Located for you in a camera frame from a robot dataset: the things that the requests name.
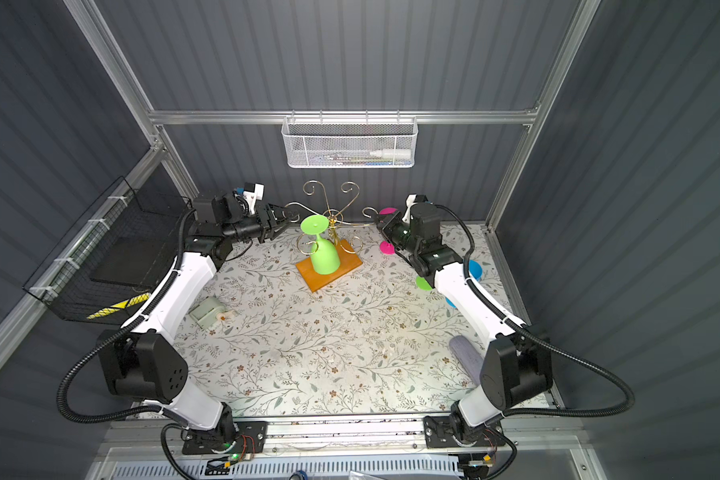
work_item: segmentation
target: black wire basket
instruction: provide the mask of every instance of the black wire basket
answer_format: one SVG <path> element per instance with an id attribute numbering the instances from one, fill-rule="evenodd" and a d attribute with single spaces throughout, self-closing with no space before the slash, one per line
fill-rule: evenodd
<path id="1" fill-rule="evenodd" d="M 121 325 L 132 317 L 173 265 L 180 218 L 191 207 L 179 195 L 130 187 L 106 201 L 106 213 L 24 284 L 62 320 Z"/>

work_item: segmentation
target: floral pattern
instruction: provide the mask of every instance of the floral pattern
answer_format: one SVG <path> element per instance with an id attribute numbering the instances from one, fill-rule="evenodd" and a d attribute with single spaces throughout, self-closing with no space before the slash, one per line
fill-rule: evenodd
<path id="1" fill-rule="evenodd" d="M 480 226 L 469 228 L 481 283 L 509 308 Z M 296 269 L 300 232 L 291 229 L 225 263 L 206 285 L 196 304 L 216 296 L 229 308 L 210 330 L 182 322 L 175 347 L 192 378 L 236 416 L 447 410 L 474 388 L 448 349 L 456 335 L 477 340 L 466 319 L 417 288 L 398 256 L 382 254 L 374 228 L 339 233 L 365 245 L 363 265 L 336 282 L 309 291 Z M 443 236 L 466 252 L 459 226 L 443 226 Z M 544 396 L 526 404 L 547 407 Z"/>

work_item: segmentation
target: cable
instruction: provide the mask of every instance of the cable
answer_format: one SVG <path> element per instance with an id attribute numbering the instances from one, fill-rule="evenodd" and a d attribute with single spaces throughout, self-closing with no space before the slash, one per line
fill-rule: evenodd
<path id="1" fill-rule="evenodd" d="M 474 252 L 474 238 L 472 237 L 472 233 L 469 231 L 467 226 L 464 224 L 464 222 L 459 218 L 456 213 L 454 213 L 450 208 L 443 205 L 435 205 L 440 210 L 443 210 L 447 213 L 449 213 L 453 218 L 456 219 L 459 225 L 461 225 L 461 228 L 464 230 L 464 232 L 467 235 L 467 238 L 469 239 L 469 250 L 467 250 L 467 253 L 464 255 L 464 278 L 467 279 L 467 285 L 469 286 L 470 290 L 472 290 L 472 293 L 476 295 L 477 298 L 480 299 L 482 303 L 486 305 L 486 307 L 489 308 L 489 310 L 495 314 L 497 317 L 501 319 L 503 323 L 509 326 L 512 330 L 515 332 L 518 332 L 522 336 L 525 336 L 528 340 L 532 341 L 539 347 L 549 350 L 552 353 L 555 353 L 559 356 L 562 356 L 563 358 L 566 358 L 568 360 L 571 360 L 572 362 L 578 363 L 582 367 L 591 370 L 592 372 L 595 372 L 597 375 L 602 376 L 609 382 L 613 383 L 615 386 L 619 387 L 622 392 L 624 392 L 624 400 L 621 403 L 618 403 L 614 406 L 606 407 L 606 408 L 586 408 L 586 409 L 556 409 L 556 410 L 549 410 L 548 408 L 510 408 L 509 410 L 505 410 L 503 412 L 503 415 L 505 417 L 512 416 L 512 415 L 542 415 L 542 416 L 561 416 L 561 417 L 605 417 L 605 416 L 613 416 L 617 415 L 622 412 L 626 412 L 632 406 L 635 404 L 635 394 L 624 382 L 624 380 L 620 379 L 618 376 L 613 374 L 612 372 L 609 372 L 608 370 L 605 370 L 603 367 L 592 363 L 588 360 L 585 360 L 573 353 L 567 352 L 565 350 L 562 350 L 561 348 L 558 348 L 540 338 L 538 338 L 533 333 L 529 332 L 528 330 L 524 329 L 523 327 L 519 326 L 517 323 L 513 322 L 512 320 L 507 317 L 504 312 L 502 312 L 496 305 L 494 305 L 488 298 L 483 295 L 482 292 L 480 292 L 480 289 L 475 285 L 474 279 L 469 274 L 469 257 Z"/>
<path id="2" fill-rule="evenodd" d="M 176 428 L 177 430 L 184 429 L 178 423 L 169 423 L 168 425 L 164 426 L 162 430 L 160 430 L 160 446 L 163 447 L 163 453 L 168 459 L 168 463 L 170 464 L 170 466 L 172 466 L 173 469 L 176 470 L 176 473 L 178 473 L 179 476 L 181 476 L 184 480 L 197 480 L 197 478 L 194 478 L 192 475 L 184 472 L 182 470 L 182 467 L 180 467 L 179 464 L 176 463 L 176 459 L 170 453 L 170 448 L 168 448 L 168 441 L 166 440 L 166 432 L 168 432 L 168 430 L 171 430 L 172 428 Z"/>
<path id="3" fill-rule="evenodd" d="M 224 261 L 225 261 L 225 262 L 229 262 L 230 260 L 235 260 L 235 259 L 240 258 L 241 256 L 243 256 L 243 255 L 246 254 L 246 252 L 247 252 L 248 249 L 251 247 L 251 245 L 253 245 L 253 238 L 249 238 L 249 239 L 248 239 L 248 246 L 247 246 L 246 249 L 243 250 L 240 254 L 237 254 L 237 255 L 233 256 L 232 258 L 227 258 L 227 259 L 225 259 Z"/>
<path id="4" fill-rule="evenodd" d="M 497 436 L 501 437 L 507 443 L 507 445 L 509 445 L 509 447 L 512 448 L 512 453 L 509 455 L 509 458 L 507 458 L 507 461 L 502 463 L 499 468 L 497 468 L 495 470 L 493 468 L 491 468 L 490 470 L 493 470 L 493 471 L 490 472 L 488 474 L 488 476 L 485 477 L 483 480 L 492 480 L 493 478 L 496 478 L 497 476 L 504 473 L 504 471 L 507 470 L 507 468 L 509 468 L 510 465 L 512 465 L 512 462 L 514 462 L 515 457 L 518 456 L 518 447 L 515 446 L 514 442 L 509 440 L 502 432 L 499 432 L 499 431 L 494 432 L 493 430 L 491 430 L 490 432 L 495 433 Z"/>
<path id="5" fill-rule="evenodd" d="M 125 337 L 126 334 L 135 329 L 139 324 L 146 320 L 147 316 L 154 310 L 157 304 L 163 299 L 168 293 L 168 290 L 173 285 L 173 282 L 179 275 L 178 269 L 181 268 L 182 258 L 184 257 L 184 225 L 186 219 L 189 218 L 195 212 L 194 208 L 190 208 L 182 217 L 179 225 L 179 248 L 176 252 L 176 259 L 173 261 L 173 268 L 171 273 L 163 287 L 155 295 L 151 296 L 148 300 L 148 304 L 144 307 L 141 314 L 134 319 L 133 322 L 128 323 L 120 330 L 116 331 L 115 334 L 107 338 L 105 341 L 97 345 L 93 350 L 89 351 L 82 359 L 80 359 L 74 366 L 67 372 L 67 375 L 61 380 L 59 389 L 56 391 L 56 407 L 59 409 L 59 413 L 67 420 L 71 420 L 76 423 L 100 423 L 100 422 L 111 422 L 113 420 L 119 420 L 137 413 L 143 412 L 159 412 L 164 416 L 172 418 L 178 423 L 186 422 L 183 418 L 173 413 L 171 410 L 164 409 L 162 406 L 157 405 L 142 405 L 135 408 L 128 408 L 126 410 L 120 410 L 119 412 L 105 413 L 103 415 L 83 415 L 77 413 L 70 407 L 67 395 L 69 393 L 72 380 L 76 377 L 77 373 L 96 355 L 99 354 L 104 348 L 116 342 L 117 340 Z"/>

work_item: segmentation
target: gray corrugated wall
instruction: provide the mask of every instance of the gray corrugated wall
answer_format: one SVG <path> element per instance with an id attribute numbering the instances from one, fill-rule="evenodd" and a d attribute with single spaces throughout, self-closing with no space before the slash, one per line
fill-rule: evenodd
<path id="1" fill-rule="evenodd" d="M 635 389 L 587 422 L 609 478 L 720 478 L 720 1 L 601 6 L 498 235 L 531 320 Z"/>
<path id="2" fill-rule="evenodd" d="M 148 144 L 62 2 L 0 2 L 0 322 L 20 287 Z M 64 420 L 58 381 L 98 326 L 43 316 L 0 371 L 0 478 L 81 478 L 106 426 Z M 84 412 L 122 407 L 96 368 Z"/>
<path id="3" fill-rule="evenodd" d="M 450 205 L 465 220 L 484 220 L 490 207 L 485 199 L 498 189 L 523 131 L 521 125 L 423 125 L 413 168 L 338 170 L 287 167 L 280 127 L 273 125 L 166 129 L 201 190 L 229 191 L 255 180 L 265 185 L 268 202 L 298 201 L 322 212 L 325 201 L 302 191 L 306 181 L 323 182 L 331 207 L 338 208 L 352 198 L 339 186 L 354 181 L 361 193 L 346 210 L 347 220 L 363 220 L 365 206 L 402 208 L 410 192 Z"/>
<path id="4" fill-rule="evenodd" d="M 158 110 L 532 108 L 576 4 L 99 2 Z M 284 204 L 306 200 L 306 180 L 337 192 L 353 180 L 360 207 L 400 207 L 424 193 L 482 220 L 521 127 L 422 126 L 411 170 L 365 171 L 289 168 L 270 126 L 167 129 L 201 190 L 255 181 Z M 360 208 L 349 217 L 361 220 Z"/>

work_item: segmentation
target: wooden base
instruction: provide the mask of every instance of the wooden base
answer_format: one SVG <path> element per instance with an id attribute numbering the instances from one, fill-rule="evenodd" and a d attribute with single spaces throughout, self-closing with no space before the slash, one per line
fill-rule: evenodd
<path id="1" fill-rule="evenodd" d="M 347 250 L 354 250 L 352 245 L 344 239 L 342 239 L 342 245 L 344 245 L 344 248 Z M 302 260 L 296 264 L 298 272 L 302 274 L 304 281 L 307 282 L 307 286 L 313 293 L 333 282 L 340 276 L 344 276 L 362 265 L 360 257 L 357 256 L 357 254 L 348 254 L 343 248 L 337 248 L 336 250 L 338 251 L 338 258 L 342 264 L 338 267 L 338 270 L 332 274 L 320 275 L 315 272 L 315 269 L 312 268 L 312 259 L 310 258 Z"/>

